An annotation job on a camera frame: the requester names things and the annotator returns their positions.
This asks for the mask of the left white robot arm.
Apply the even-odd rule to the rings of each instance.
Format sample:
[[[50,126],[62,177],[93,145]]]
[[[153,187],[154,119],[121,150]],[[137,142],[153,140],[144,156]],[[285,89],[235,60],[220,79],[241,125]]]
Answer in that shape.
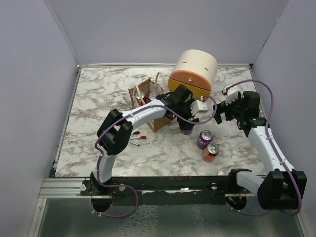
[[[100,156],[89,183],[81,185],[81,194],[107,195],[117,187],[132,190],[129,185],[110,185],[109,181],[115,159],[127,147],[133,130],[155,119],[176,116],[180,130],[188,133],[194,125],[201,123],[193,112],[195,102],[193,93],[181,84],[175,91],[159,94],[151,102],[136,109],[125,112],[111,110],[97,131],[95,148]]]

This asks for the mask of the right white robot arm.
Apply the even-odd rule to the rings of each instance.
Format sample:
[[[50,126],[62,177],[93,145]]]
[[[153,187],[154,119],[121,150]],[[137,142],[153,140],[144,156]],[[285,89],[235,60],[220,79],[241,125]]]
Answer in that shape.
[[[302,204],[307,177],[297,171],[278,147],[267,120],[259,116],[260,95],[254,91],[240,92],[226,89],[225,101],[214,106],[215,120],[237,120],[237,126],[254,145],[259,154],[266,177],[255,175],[249,169],[232,169],[227,188],[232,193],[247,189],[255,194],[264,210],[296,210]]]

